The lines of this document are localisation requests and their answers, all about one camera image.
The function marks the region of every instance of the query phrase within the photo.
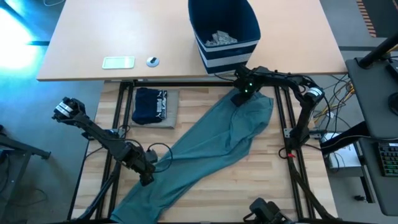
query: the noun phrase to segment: smartphone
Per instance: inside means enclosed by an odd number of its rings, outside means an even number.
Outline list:
[[[134,68],[135,57],[106,57],[102,64],[103,69]]]

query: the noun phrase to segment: crumpled paper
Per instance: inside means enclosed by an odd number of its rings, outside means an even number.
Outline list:
[[[207,47],[234,44],[238,42],[238,40],[236,40],[235,38],[230,37],[228,33],[219,30],[217,31],[217,33],[212,34],[212,36],[213,40],[207,40],[205,44]]]

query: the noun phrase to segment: white cable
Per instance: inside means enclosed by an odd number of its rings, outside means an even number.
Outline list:
[[[53,4],[47,4],[46,2],[45,2],[45,0],[43,0],[43,4],[45,5],[45,6],[56,6],[57,4],[61,4],[61,3],[63,3],[65,0],[61,0],[61,1],[59,1],[59,2],[56,2],[56,3],[53,3]]]

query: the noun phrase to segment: navy blue fabric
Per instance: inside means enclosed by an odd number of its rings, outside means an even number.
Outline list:
[[[211,40],[218,30],[237,39],[237,44],[261,38],[259,23],[247,0],[189,0],[188,11],[202,43]]]
[[[206,67],[206,71],[209,74],[236,70],[237,66],[234,65],[241,65],[242,63],[238,58],[229,57],[251,54],[256,48],[256,44],[248,47],[240,47],[239,44],[254,42],[261,38],[259,23],[247,0],[189,0],[188,11],[191,25],[199,42],[198,46],[202,60],[209,61],[228,58],[222,60],[219,67]],[[218,30],[227,32],[231,37],[237,39],[238,42],[222,46],[205,46],[206,41],[212,40],[212,34]],[[235,48],[217,50],[217,48],[224,46]]]
[[[200,51],[205,56],[207,60],[218,59],[218,58],[225,58],[225,57],[232,57],[242,54],[250,54],[253,53],[254,49],[256,48],[257,44],[251,45],[249,47],[240,47],[238,49],[229,49],[229,50],[218,50],[215,52],[205,52],[205,49],[198,44]]]
[[[159,90],[139,88],[136,93],[136,105],[132,114],[132,120],[137,124],[159,123],[162,118],[157,112],[157,99]]]

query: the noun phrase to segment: blue fabric bin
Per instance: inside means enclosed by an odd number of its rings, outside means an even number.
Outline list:
[[[248,62],[261,33],[247,0],[189,0],[188,10],[207,74],[234,72]],[[207,47],[206,41],[218,30],[238,42]]]

